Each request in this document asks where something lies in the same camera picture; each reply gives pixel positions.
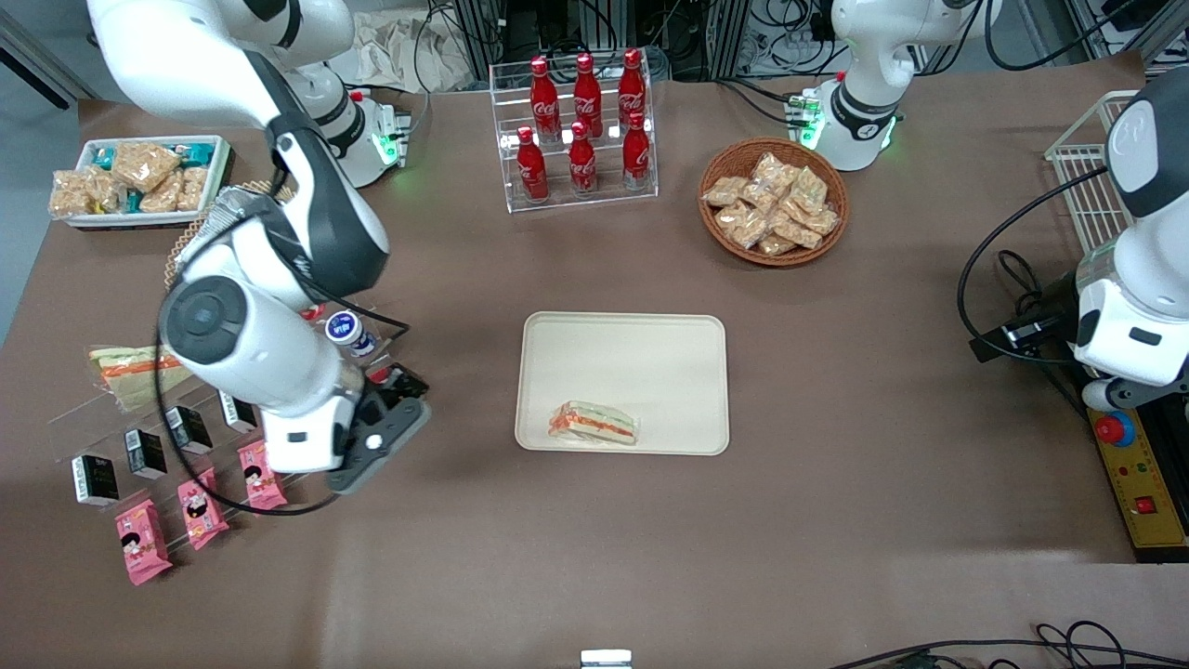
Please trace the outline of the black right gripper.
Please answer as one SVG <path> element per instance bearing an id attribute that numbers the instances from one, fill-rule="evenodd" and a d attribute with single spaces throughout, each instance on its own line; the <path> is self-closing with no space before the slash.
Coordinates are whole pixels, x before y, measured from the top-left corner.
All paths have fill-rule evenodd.
<path id="1" fill-rule="evenodd" d="M 410 398 L 423 398 L 428 393 L 428 384 L 420 377 L 411 375 L 397 362 L 388 362 L 369 370 L 358 406 L 360 412 L 389 412 L 400 403 Z"/>

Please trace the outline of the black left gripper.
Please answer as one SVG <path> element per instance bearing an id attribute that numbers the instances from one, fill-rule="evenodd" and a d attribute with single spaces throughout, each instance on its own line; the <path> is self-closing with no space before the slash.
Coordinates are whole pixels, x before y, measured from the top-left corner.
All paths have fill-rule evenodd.
<path id="1" fill-rule="evenodd" d="M 1028 289 L 1015 299 L 1015 321 L 970 337 L 979 362 L 1032 360 L 1034 352 L 1071 352 L 1078 334 L 1078 289 L 1075 274 Z"/>

